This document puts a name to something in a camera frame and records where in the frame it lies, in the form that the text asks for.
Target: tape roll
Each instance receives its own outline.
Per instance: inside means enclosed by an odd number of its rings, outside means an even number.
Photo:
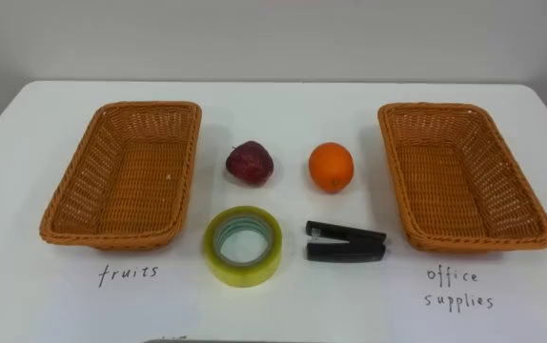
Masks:
[[[221,252],[227,238],[237,232],[259,233],[267,247],[256,259],[235,262]],[[235,287],[255,286],[270,278],[280,264],[282,231],[275,218],[254,206],[237,206],[217,215],[204,234],[206,261],[213,274],[222,282]]]

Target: wicker basket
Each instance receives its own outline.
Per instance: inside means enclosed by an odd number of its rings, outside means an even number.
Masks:
[[[389,104],[378,118],[412,246],[434,252],[547,247],[547,215],[485,110]]]
[[[185,220],[200,122],[189,102],[99,109],[43,215],[41,237],[119,251],[168,244]]]

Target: white table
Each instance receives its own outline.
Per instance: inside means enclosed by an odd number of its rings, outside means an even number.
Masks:
[[[94,111],[119,100],[186,99],[203,109],[191,203],[182,234],[154,252],[48,245],[44,209]],[[477,256],[416,252],[403,238],[377,125],[389,102],[467,102],[486,109],[547,211],[547,109],[513,85],[36,82],[0,116],[0,342],[137,343],[192,339],[324,342],[547,342],[547,250]],[[232,146],[261,142],[275,172],[260,189],[223,176]],[[306,161],[337,141],[355,158],[343,193],[317,191]],[[253,204],[277,217],[282,263],[264,284],[220,283],[200,254],[206,225]],[[384,261],[304,258],[307,219],[387,232]],[[439,288],[441,264],[478,282]],[[154,278],[104,281],[111,269],[158,267]],[[426,306],[431,294],[434,304]],[[493,298],[454,308],[438,296]]]

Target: basket rim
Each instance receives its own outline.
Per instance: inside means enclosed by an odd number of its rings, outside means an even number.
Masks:
[[[190,138],[188,140],[189,144],[187,147],[186,157],[183,161],[183,169],[181,171],[181,177],[182,177],[182,189],[181,193],[177,196],[179,196],[179,200],[177,202],[176,209],[177,211],[174,212],[174,218],[173,220],[166,225],[163,229],[152,231],[152,232],[144,232],[144,233],[132,233],[132,234],[118,234],[118,233],[60,233],[55,232],[53,230],[52,221],[55,213],[58,210],[60,201],[62,200],[62,197],[64,193],[67,190],[67,187],[69,186],[71,180],[75,177],[76,173],[78,172],[78,166],[80,164],[80,161],[82,160],[82,157],[84,155],[84,152],[86,148],[90,145],[91,139],[93,138],[94,130],[97,128],[98,123],[102,120],[103,115],[106,113],[106,111],[112,110],[114,108],[118,107],[135,107],[135,106],[171,106],[171,107],[179,107],[179,106],[187,106],[192,110],[192,122],[191,122],[191,134]],[[197,141],[197,135],[199,133],[199,127],[201,123],[201,108],[199,105],[190,102],[190,101],[119,101],[114,103],[105,104],[99,109],[96,110],[95,114],[93,115],[87,129],[85,130],[85,133],[83,137],[81,138],[81,141],[79,143],[79,146],[72,156],[71,162],[69,163],[69,166],[67,167],[66,171],[64,172],[64,175],[62,176],[62,180],[60,181],[60,184],[55,189],[55,192],[53,193],[53,196],[51,198],[51,201],[49,205],[47,206],[47,209],[45,210],[43,214],[43,218],[41,220],[41,225],[39,228],[40,236],[47,242],[53,243],[53,244],[65,244],[65,245],[87,245],[87,246],[102,246],[104,245],[127,245],[128,243],[131,243],[132,245],[140,245],[140,241],[137,240],[144,240],[144,239],[150,239],[155,237],[165,237],[165,238],[172,238],[178,231],[180,231],[181,228],[176,228],[176,224],[179,220],[181,220],[181,215],[183,214],[183,209],[187,206],[187,198],[189,193],[189,186],[191,183],[191,176],[189,175],[189,171],[192,169],[192,160],[194,159],[194,150],[196,149],[196,141]]]
[[[423,231],[414,216],[411,204],[409,202],[407,186],[404,180],[400,162],[396,153],[395,140],[392,138],[392,128],[390,124],[390,111],[398,109],[466,109],[473,111],[483,119],[487,125],[487,130],[490,131],[496,144],[502,150],[504,157],[507,159],[513,174],[519,182],[522,190],[528,195],[532,206],[537,213],[539,225],[542,228],[542,233],[532,237],[525,238],[494,238],[494,237],[471,237],[471,236],[448,236],[441,234],[428,234]],[[525,175],[521,171],[517,161],[511,154],[508,146],[504,142],[500,132],[498,131],[494,120],[490,114],[475,105],[460,104],[460,103],[429,103],[429,102],[414,102],[414,103],[391,103],[379,108],[377,112],[379,126],[384,140],[385,150],[388,158],[388,164],[391,170],[392,178],[395,184],[396,202],[402,216],[403,229],[414,240],[413,243],[422,245],[423,247],[440,248],[440,249],[486,249],[486,250],[523,250],[523,249],[544,249],[547,247],[547,214],[538,201],[532,187],[528,183]]]

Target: red apple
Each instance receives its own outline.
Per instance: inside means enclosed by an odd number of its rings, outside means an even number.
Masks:
[[[227,157],[227,171],[249,185],[262,185],[274,172],[274,161],[262,145],[248,141]]]

